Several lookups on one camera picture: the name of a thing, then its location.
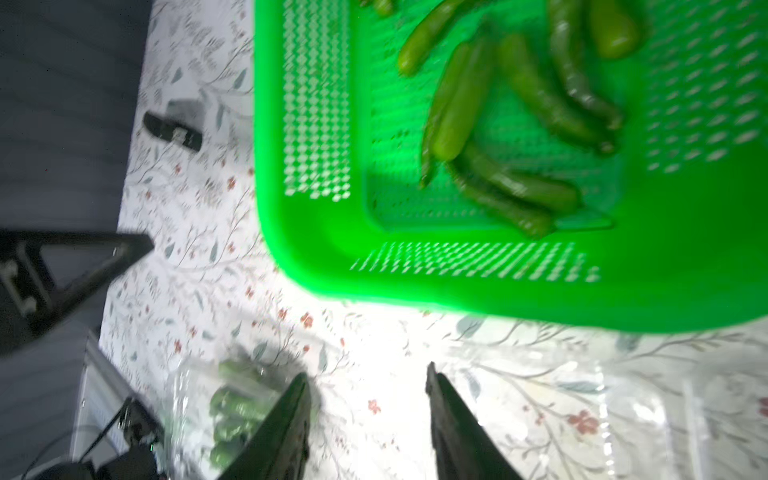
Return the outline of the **green plastic basket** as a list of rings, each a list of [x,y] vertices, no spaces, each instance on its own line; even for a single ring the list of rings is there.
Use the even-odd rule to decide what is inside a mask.
[[[254,5],[254,159],[266,245],[297,284],[344,300],[643,333],[767,313],[767,5],[640,1],[645,42],[591,58],[627,121],[610,157],[571,146],[503,79],[476,138],[497,161],[577,185],[585,209],[532,240],[464,198],[420,188],[419,145],[455,46],[483,20],[544,59],[546,5],[461,17],[414,77],[397,56],[433,8],[380,18],[355,1]]]

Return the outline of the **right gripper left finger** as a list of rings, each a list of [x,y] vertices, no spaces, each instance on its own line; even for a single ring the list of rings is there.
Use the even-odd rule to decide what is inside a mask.
[[[219,479],[302,479],[310,455],[311,410],[309,377],[299,373]]]

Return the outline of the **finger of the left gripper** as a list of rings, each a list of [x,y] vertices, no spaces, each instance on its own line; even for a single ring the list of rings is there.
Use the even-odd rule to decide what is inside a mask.
[[[113,255],[59,287],[43,258],[45,247],[110,247]],[[3,230],[1,352],[13,354],[42,339],[153,250],[147,234]]]

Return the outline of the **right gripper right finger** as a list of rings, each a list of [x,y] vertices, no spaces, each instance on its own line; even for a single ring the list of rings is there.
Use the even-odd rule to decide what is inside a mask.
[[[440,480],[521,479],[434,362],[427,367],[425,391]]]

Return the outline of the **clear pepper container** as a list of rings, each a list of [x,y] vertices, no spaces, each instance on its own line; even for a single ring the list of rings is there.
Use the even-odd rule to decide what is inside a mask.
[[[290,378],[243,357],[184,360],[169,379],[173,479],[216,479],[253,438]]]

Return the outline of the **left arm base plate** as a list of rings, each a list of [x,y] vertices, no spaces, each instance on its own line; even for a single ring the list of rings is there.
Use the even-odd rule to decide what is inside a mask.
[[[48,467],[36,457],[23,479],[167,479],[165,430],[137,398],[127,398],[82,453]]]

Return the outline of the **black stapler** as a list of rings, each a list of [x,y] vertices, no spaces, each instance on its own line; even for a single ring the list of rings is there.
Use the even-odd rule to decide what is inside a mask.
[[[155,138],[180,145],[188,150],[200,152],[203,135],[186,124],[145,112],[142,118],[145,129]]]

